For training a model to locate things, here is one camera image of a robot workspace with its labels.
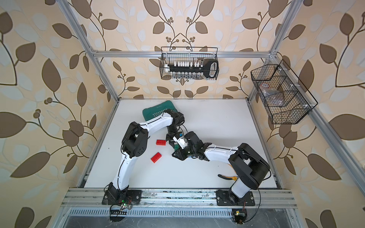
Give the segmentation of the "red lego brick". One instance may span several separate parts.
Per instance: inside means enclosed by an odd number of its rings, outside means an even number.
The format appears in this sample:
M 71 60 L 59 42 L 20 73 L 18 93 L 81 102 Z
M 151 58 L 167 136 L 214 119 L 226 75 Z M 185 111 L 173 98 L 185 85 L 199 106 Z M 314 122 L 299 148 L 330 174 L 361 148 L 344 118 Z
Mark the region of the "red lego brick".
M 151 161 L 156 163 L 159 159 L 161 159 L 162 155 L 160 153 L 156 153 L 152 158 Z
M 159 145 L 159 146 L 166 146 L 166 140 L 157 140 L 157 141 L 156 141 L 156 145 Z

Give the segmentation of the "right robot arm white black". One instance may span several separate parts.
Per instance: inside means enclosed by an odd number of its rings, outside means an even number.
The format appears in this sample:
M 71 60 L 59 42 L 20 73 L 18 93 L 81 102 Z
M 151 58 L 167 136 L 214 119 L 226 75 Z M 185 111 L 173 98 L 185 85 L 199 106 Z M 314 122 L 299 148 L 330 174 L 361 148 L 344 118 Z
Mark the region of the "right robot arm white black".
M 247 143 L 238 147 L 223 147 L 213 143 L 204 143 L 194 132 L 186 135 L 177 133 L 169 144 L 174 147 L 174 158 L 181 161 L 194 157 L 204 161 L 216 161 L 229 164 L 237 174 L 237 180 L 229 189 L 232 200 L 242 199 L 249 191 L 257 190 L 271 169 L 269 164 Z

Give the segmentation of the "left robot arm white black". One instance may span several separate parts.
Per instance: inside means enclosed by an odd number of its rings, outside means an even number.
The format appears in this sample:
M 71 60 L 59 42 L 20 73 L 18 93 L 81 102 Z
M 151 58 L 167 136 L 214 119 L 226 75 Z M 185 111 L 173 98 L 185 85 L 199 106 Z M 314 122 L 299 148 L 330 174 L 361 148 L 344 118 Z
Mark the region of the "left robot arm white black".
M 104 205 L 124 205 L 132 201 L 127 190 L 129 180 L 136 164 L 136 160 L 147 148 L 148 138 L 155 132 L 167 128 L 166 140 L 172 147 L 178 145 L 178 150 L 188 147 L 188 142 L 178 127 L 184 123 L 184 115 L 172 109 L 167 109 L 161 115 L 143 123 L 132 122 L 121 144 L 123 158 L 115 178 L 105 190 Z

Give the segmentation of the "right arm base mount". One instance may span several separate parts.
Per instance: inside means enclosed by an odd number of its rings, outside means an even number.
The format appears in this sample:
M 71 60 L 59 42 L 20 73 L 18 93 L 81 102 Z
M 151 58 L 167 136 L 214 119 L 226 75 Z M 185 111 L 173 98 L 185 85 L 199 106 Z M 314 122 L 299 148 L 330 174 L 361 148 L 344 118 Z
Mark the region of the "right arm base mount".
M 255 206 L 252 192 L 247 192 L 242 198 L 231 190 L 217 190 L 215 193 L 218 206 Z

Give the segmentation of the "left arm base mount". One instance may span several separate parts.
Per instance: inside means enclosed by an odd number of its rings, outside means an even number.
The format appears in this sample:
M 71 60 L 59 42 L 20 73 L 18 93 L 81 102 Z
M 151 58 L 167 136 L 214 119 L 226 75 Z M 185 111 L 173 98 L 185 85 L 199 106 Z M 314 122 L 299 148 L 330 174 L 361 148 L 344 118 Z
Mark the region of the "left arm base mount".
M 119 190 L 113 186 L 113 183 L 110 183 L 104 188 L 102 205 L 138 205 L 141 199 L 141 190 L 129 190 L 128 187 L 124 190 Z

